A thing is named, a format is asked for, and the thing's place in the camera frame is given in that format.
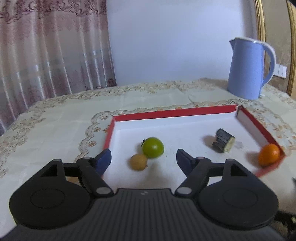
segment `curtain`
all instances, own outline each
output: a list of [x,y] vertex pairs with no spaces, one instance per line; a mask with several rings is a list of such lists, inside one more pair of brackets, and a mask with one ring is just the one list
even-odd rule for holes
[[0,0],[0,134],[34,102],[116,86],[106,0]]

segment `tablecloth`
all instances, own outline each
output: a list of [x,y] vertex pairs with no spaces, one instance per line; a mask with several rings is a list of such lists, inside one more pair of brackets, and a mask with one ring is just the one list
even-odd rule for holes
[[226,87],[227,81],[212,79],[141,83],[37,102],[0,137],[0,237],[15,226],[11,194],[52,159],[73,162],[99,153],[113,115],[215,105],[242,104],[282,146],[284,162],[260,179],[277,194],[280,209],[296,213],[296,101],[268,84],[257,100]]

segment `tray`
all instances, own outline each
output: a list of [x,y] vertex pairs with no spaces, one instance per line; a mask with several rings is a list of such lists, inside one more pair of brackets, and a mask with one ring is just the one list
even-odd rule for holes
[[[220,128],[236,138],[229,153],[219,153],[212,148]],[[128,161],[141,153],[141,142],[148,137],[157,137],[163,142],[164,154],[149,159],[145,170],[134,171]],[[236,159],[256,176],[262,176],[277,168],[285,157],[280,148],[281,155],[275,164],[266,168],[258,166],[257,155],[268,143],[280,148],[264,126],[237,105],[114,116],[104,144],[104,148],[111,150],[112,162],[103,179],[114,191],[117,188],[170,188],[174,192],[186,178],[176,162],[180,148],[193,157],[204,156],[212,162]],[[220,179],[212,177],[209,184]]]

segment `beige wallpaper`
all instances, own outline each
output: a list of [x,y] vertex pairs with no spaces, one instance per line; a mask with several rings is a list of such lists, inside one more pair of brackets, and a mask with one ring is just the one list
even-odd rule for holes
[[[265,18],[266,42],[274,47],[277,63],[287,66],[287,76],[285,79],[273,76],[269,83],[286,92],[291,62],[291,28],[287,2],[285,0],[262,0],[262,4]],[[269,60],[268,65],[265,66],[265,72],[268,70]]]

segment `blue pitcher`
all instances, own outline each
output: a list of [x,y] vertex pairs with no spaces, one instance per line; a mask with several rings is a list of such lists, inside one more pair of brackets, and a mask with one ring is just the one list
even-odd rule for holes
[[[227,90],[244,99],[257,99],[261,88],[274,73],[276,54],[267,43],[251,38],[230,40],[233,50]],[[264,78],[264,51],[271,59],[270,70]]]

